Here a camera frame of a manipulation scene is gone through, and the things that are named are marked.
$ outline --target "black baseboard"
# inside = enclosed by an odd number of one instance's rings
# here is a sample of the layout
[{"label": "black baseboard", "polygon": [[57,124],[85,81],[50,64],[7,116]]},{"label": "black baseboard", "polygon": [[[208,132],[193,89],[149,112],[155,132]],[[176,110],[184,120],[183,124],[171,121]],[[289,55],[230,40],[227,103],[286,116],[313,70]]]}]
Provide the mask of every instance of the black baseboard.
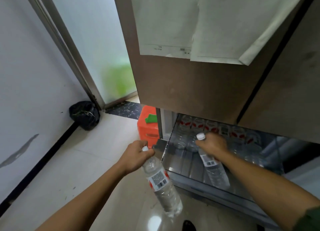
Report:
[{"label": "black baseboard", "polygon": [[48,161],[59,150],[62,144],[71,136],[79,125],[73,123],[70,128],[59,138],[59,140],[50,148],[50,150],[42,157],[42,159],[34,166],[34,168],[26,175],[25,178],[16,186],[16,188],[7,196],[7,198],[0,204],[0,217],[10,207],[12,201],[23,192],[23,190],[30,184],[33,178],[42,170]]}]

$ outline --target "bottle cap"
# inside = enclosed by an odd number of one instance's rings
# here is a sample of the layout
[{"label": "bottle cap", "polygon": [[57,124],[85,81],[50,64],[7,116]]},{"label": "bottle cap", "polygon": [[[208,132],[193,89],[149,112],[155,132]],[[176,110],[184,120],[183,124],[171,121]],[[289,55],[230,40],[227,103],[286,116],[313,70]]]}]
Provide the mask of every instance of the bottle cap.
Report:
[{"label": "bottle cap", "polygon": [[201,132],[201,133],[197,134],[197,139],[198,140],[204,140],[204,139],[206,139],[206,136],[205,136],[205,134],[203,132]]}]

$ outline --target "hand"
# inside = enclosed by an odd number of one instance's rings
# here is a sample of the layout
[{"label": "hand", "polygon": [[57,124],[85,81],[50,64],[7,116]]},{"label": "hand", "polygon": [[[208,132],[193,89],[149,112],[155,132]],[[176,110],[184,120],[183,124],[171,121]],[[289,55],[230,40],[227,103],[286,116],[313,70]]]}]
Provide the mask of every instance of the hand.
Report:
[{"label": "hand", "polygon": [[196,140],[195,142],[207,154],[219,158],[220,153],[227,152],[227,142],[224,137],[219,134],[208,132],[205,135],[205,140]]},{"label": "hand", "polygon": [[148,151],[142,151],[142,148],[147,145],[148,141],[146,140],[136,140],[128,145],[117,162],[126,175],[139,169],[147,159],[154,156],[155,151],[152,148]]}]

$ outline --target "orange stool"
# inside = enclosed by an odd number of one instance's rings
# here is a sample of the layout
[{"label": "orange stool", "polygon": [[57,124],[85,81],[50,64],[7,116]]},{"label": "orange stool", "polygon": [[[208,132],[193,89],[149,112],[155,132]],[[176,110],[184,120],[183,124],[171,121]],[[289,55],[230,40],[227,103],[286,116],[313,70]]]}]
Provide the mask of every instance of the orange stool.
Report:
[{"label": "orange stool", "polygon": [[146,123],[149,114],[156,115],[156,108],[152,106],[144,106],[138,119],[138,132],[141,140],[148,141],[148,147],[157,143],[159,137],[158,123]]}]

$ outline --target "black garbage bag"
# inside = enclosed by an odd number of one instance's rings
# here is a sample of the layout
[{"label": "black garbage bag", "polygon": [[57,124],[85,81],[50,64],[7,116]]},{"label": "black garbage bag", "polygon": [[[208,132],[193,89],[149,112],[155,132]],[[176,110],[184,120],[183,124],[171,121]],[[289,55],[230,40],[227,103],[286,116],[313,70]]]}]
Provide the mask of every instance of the black garbage bag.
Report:
[{"label": "black garbage bag", "polygon": [[92,130],[100,120],[100,113],[91,101],[82,101],[70,106],[69,115],[86,131]]}]

